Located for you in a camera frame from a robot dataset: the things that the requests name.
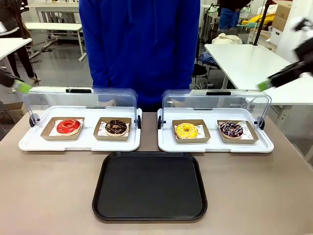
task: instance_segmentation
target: shoe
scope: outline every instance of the shoe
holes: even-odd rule
[[[29,79],[33,80],[34,82],[40,82],[41,81],[40,78],[36,78],[36,77],[30,77]]]

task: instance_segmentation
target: display case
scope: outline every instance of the display case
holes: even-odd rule
[[[142,111],[137,107],[137,95],[133,90],[31,90],[23,99],[31,128],[19,142],[21,150],[133,151],[139,147]],[[74,130],[75,135],[68,133],[75,128],[68,120],[80,122]],[[107,130],[119,131],[116,125],[118,128],[107,129],[106,124],[114,120],[119,120],[126,129],[108,136]]]
[[[263,131],[270,103],[256,91],[166,91],[157,113],[158,145],[167,152],[271,152],[274,145]],[[198,136],[181,136],[180,123],[195,125]],[[238,136],[232,136],[232,123]]]

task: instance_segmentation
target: donut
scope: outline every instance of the donut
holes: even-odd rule
[[[179,139],[195,139],[198,136],[198,129],[195,125],[184,122],[177,126],[176,135]]]
[[[121,120],[111,120],[106,124],[106,133],[108,136],[123,136],[128,132],[127,125]]]
[[[57,126],[57,132],[62,136],[72,136],[79,132],[80,122],[77,120],[66,119],[61,121]]]
[[[244,133],[243,127],[233,121],[221,123],[219,127],[222,135],[228,139],[239,139]]]

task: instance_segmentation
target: black pole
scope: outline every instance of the black pole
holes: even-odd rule
[[[258,40],[259,40],[259,37],[261,35],[261,31],[262,31],[262,27],[263,27],[263,24],[264,24],[264,21],[265,21],[266,13],[268,12],[269,2],[270,2],[270,0],[267,0],[267,2],[265,3],[263,17],[261,19],[261,22],[260,22],[260,25],[259,25],[259,30],[258,30],[258,33],[256,34],[256,37],[255,37],[255,40],[254,40],[254,43],[253,43],[254,46],[258,45]]]

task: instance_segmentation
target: white tray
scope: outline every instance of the white tray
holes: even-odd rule
[[[142,117],[142,110],[137,109]],[[53,117],[85,117],[83,129],[76,141],[46,141],[40,136]],[[131,118],[132,128],[127,141],[98,141],[93,136],[94,128],[100,117]],[[52,106],[41,116],[40,121],[28,130],[19,142],[24,151],[133,151],[139,147],[141,129],[134,123],[134,108],[107,107],[106,109],[87,109],[85,106]]]
[[[162,110],[157,112],[157,117],[162,115]],[[207,143],[178,144],[172,128],[172,120],[203,119],[209,129],[211,139]],[[259,140],[254,144],[229,144],[224,143],[218,131],[217,120],[247,120],[255,130]],[[274,145],[254,122],[251,113],[245,109],[215,108],[213,110],[173,109],[166,108],[164,112],[166,123],[158,130],[158,146],[166,152],[250,152],[269,153]]]

